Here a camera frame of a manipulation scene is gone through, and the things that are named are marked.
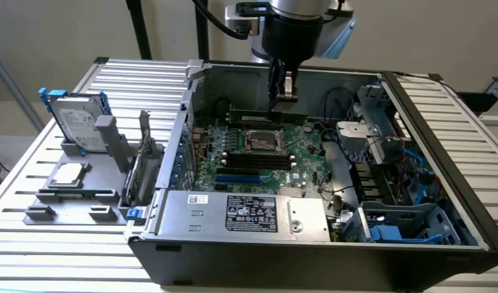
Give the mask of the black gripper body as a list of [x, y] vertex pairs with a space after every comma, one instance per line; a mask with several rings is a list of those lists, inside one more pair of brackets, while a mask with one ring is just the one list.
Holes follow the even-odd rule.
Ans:
[[324, 19], [297, 20], [284, 16], [267, 16], [263, 49], [272, 59], [304, 62], [315, 56]]

